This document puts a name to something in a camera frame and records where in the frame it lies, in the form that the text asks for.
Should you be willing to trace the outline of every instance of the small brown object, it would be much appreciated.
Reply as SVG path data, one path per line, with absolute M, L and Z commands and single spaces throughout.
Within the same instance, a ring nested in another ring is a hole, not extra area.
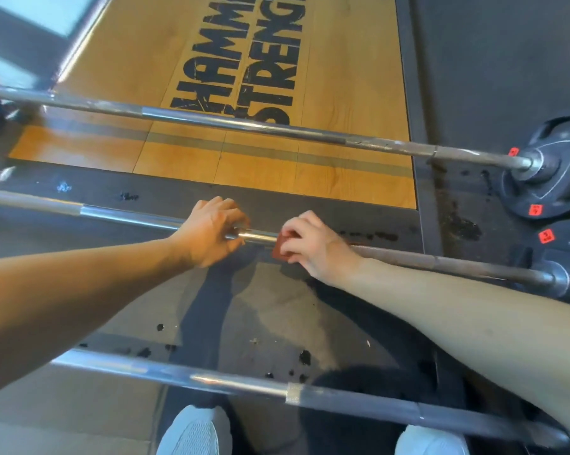
M 285 254 L 281 253 L 281 246 L 291 238 L 300 238 L 300 235 L 294 232 L 293 236 L 284 237 L 282 232 L 279 233 L 279 235 L 276 237 L 276 244 L 274 245 L 274 249 L 272 249 L 272 258 L 286 262 L 289 257 L 293 255 L 293 252 L 287 252 Z

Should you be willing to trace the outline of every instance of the orange weight label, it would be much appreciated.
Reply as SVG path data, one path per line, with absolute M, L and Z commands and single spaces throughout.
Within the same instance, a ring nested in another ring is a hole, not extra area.
M 547 228 L 546 230 L 538 233 L 538 238 L 540 239 L 540 242 L 542 244 L 550 243 L 551 241 L 554 241 L 556 239 L 554 237 L 553 231 L 550 228 Z
M 533 217 L 537 217 L 539 215 L 542 215 L 542 209 L 544 209 L 544 206 L 541 204 L 532 204 L 528 213 Z

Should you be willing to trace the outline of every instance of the barbell shaft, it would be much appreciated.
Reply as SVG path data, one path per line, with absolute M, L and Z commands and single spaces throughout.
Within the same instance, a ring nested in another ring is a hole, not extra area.
M 569 448 L 570 435 L 542 423 L 509 421 L 478 412 L 321 386 L 282 383 L 141 358 L 73 349 L 53 364 L 228 395 L 276 398 L 288 405 L 455 433 Z
M 88 217 L 167 230 L 177 230 L 183 223 L 182 219 L 175 217 L 89 206 L 83 203 L 61 201 L 53 198 L 41 198 L 1 190 L 0 206 L 19 207 L 41 212 Z M 228 238 L 236 237 L 242 237 L 249 243 L 273 246 L 276 243 L 277 234 L 260 230 L 238 229 L 237 234 L 228 236 Z M 395 249 L 383 249 L 381 247 L 359 246 L 356 244 L 352 244 L 351 248 L 363 257 L 374 258 L 393 265 L 439 271 L 471 278 L 508 280 L 540 287 L 548 287 L 555 282 L 555 278 L 552 274 L 543 271 L 456 258 L 437 257 L 435 255 L 426 255 L 416 252 L 396 251 Z
M 54 91 L 35 91 L 0 86 L 0 99 L 13 100 L 41 106 L 58 106 L 83 112 L 105 113 L 129 118 L 151 119 L 180 124 L 252 132 L 257 134 L 287 137 L 289 139 L 343 145 L 355 149 L 374 152 L 395 153 L 398 155 L 426 156 L 438 160 L 464 161 L 504 169 L 526 170 L 532 160 L 522 156 L 496 155 L 476 150 L 455 149 L 440 145 L 402 142 L 380 137 L 367 137 L 354 134 L 309 129 L 304 127 L 272 124 L 249 119 L 229 118 L 216 114 L 197 113 L 186 110 L 172 110 L 155 106 L 138 106 L 108 100 L 86 99 L 77 96 L 58 94 Z

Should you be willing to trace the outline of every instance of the wooden platform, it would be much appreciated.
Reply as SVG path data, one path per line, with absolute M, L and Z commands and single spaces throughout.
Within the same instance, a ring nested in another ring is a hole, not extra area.
M 57 90 L 409 137 L 394 0 L 112 0 Z M 415 208 L 406 156 L 57 108 L 11 156 Z

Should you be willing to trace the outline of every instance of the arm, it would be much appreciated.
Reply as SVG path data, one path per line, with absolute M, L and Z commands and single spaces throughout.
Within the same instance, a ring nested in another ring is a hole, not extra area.
M 105 324 L 133 299 L 236 250 L 248 222 L 232 199 L 199 201 L 169 238 L 0 259 L 0 388 Z
M 489 380 L 570 428 L 570 305 L 355 254 L 312 212 L 283 227 L 315 278 L 407 321 Z

